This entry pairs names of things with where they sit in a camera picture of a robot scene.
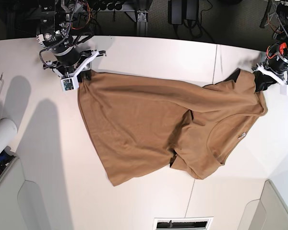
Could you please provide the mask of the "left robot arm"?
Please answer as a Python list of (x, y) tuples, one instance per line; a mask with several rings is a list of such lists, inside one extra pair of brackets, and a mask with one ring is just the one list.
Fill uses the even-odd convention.
[[(278, 26), (271, 25), (275, 16)], [(265, 91), (273, 84), (280, 85), (280, 93), (288, 96), (288, 0), (268, 1), (260, 27), (266, 24), (274, 31), (274, 44), (265, 51), (265, 59), (253, 68), (256, 91)]]

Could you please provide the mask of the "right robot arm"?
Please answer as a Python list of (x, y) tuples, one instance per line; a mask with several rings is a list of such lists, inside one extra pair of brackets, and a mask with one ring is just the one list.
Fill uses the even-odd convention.
[(70, 89), (75, 83), (91, 80), (90, 57), (106, 52), (79, 49), (95, 35), (88, 1), (44, 0), (39, 7), (42, 15), (36, 39), (42, 46), (39, 58), (43, 69), (55, 72)]

